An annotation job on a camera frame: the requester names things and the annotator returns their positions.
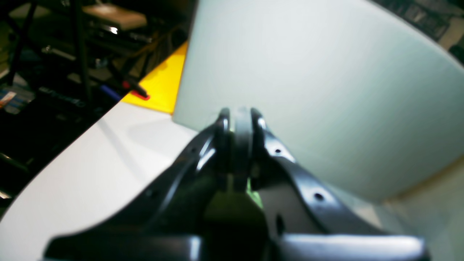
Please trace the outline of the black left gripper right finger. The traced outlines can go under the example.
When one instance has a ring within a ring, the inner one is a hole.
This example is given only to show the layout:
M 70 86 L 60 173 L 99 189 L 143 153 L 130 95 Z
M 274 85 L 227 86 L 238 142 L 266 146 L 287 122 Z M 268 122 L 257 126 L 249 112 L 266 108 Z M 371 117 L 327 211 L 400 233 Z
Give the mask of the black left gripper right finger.
M 305 170 L 255 108 L 251 189 L 268 229 L 266 261 L 429 261 L 423 239 L 393 235 L 351 211 Z

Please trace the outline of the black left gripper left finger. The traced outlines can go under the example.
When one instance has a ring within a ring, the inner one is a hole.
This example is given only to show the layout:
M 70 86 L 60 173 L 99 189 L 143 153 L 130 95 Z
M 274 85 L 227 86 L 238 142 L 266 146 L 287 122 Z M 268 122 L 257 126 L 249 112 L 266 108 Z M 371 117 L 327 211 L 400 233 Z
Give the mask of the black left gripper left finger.
M 252 258 L 245 227 L 206 218 L 226 188 L 230 111 L 220 111 L 164 172 L 106 221 L 52 239 L 50 261 L 202 261 Z

